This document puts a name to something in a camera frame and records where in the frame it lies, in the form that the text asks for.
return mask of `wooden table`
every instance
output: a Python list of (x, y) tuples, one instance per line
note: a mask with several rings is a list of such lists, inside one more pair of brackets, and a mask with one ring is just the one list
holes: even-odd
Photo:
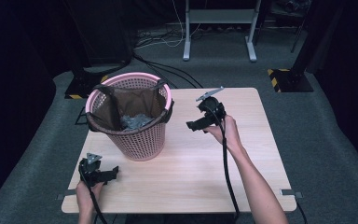
[[(222, 146), (202, 131), (192, 132), (187, 121), (200, 119), (195, 99), (211, 89), (172, 90), (175, 101), (166, 126), (165, 147), (150, 161), (127, 159), (104, 133), (89, 132), (79, 160), (87, 152), (102, 155), (101, 171), (117, 165), (117, 179), (103, 187), (103, 213), (226, 213), (235, 212), (224, 176)], [(235, 118), (241, 141), (266, 178), (284, 211), (294, 211), (294, 196), (282, 196), (290, 183), (256, 89), (226, 88), (215, 97)], [(77, 164), (68, 189), (79, 180)], [(242, 212), (250, 212), (237, 166), (228, 153), (232, 188)], [(64, 213), (78, 213), (76, 196), (66, 196)]]

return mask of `laundry basket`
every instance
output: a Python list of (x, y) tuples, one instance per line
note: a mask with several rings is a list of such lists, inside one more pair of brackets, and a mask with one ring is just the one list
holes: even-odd
[[(126, 73), (107, 79), (103, 84), (121, 89), (143, 89), (156, 86), (159, 77), (147, 73)], [(130, 160), (148, 161), (155, 158), (164, 147), (165, 126), (171, 113), (173, 101), (171, 91), (167, 84), (159, 90), (165, 98), (165, 108), (160, 116), (153, 119), (140, 129), (132, 131), (107, 130), (98, 125), (91, 115), (106, 100), (106, 95), (94, 90), (86, 102), (86, 115), (90, 128), (96, 132), (106, 133), (120, 151)]]

